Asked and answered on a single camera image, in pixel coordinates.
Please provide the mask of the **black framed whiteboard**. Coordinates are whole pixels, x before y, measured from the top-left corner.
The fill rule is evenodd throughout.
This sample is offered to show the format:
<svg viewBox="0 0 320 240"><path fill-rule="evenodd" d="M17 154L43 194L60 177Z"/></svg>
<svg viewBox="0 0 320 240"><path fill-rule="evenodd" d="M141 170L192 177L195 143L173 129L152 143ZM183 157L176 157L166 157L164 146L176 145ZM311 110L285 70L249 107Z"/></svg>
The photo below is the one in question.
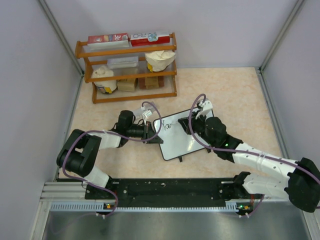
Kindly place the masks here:
<svg viewBox="0 0 320 240"><path fill-rule="evenodd" d="M175 158L197 152L205 147L199 144L192 135L187 135L180 124L171 124L178 121L180 118L189 116L189 110L184 110L171 115L155 119L152 123L154 130L159 131L158 136L163 139L163 144L160 144L162 158L165 161L170 161Z"/></svg>

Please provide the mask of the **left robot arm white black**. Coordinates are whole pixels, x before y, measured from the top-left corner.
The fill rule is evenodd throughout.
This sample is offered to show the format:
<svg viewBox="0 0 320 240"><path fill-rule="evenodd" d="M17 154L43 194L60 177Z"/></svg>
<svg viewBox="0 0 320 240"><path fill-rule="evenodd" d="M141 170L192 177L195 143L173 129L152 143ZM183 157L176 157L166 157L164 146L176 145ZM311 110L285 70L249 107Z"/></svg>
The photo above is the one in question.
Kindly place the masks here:
<svg viewBox="0 0 320 240"><path fill-rule="evenodd" d="M59 152L56 163L59 167L74 173L96 185L96 192L102 198L109 198L114 191L111 177L95 166L99 150L121 148L134 139L146 144L162 144L151 122L134 123L136 116L130 110L123 110L118 121L109 131L85 133L80 129L72 131Z"/></svg>

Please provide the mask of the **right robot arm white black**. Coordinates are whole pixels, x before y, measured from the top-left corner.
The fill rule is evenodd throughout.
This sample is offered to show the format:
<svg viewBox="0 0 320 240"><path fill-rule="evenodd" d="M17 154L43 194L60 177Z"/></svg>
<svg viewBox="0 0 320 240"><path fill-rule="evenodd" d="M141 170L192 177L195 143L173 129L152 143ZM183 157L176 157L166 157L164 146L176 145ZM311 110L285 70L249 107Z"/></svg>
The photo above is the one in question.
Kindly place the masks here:
<svg viewBox="0 0 320 240"><path fill-rule="evenodd" d="M241 172L234 178L233 192L239 198L260 194L289 200L295 207L313 213L320 207L320 171L303 157L292 160L267 154L227 133L218 117L183 117L178 123L187 135L197 134L202 145L221 159L245 165L267 174L266 177Z"/></svg>

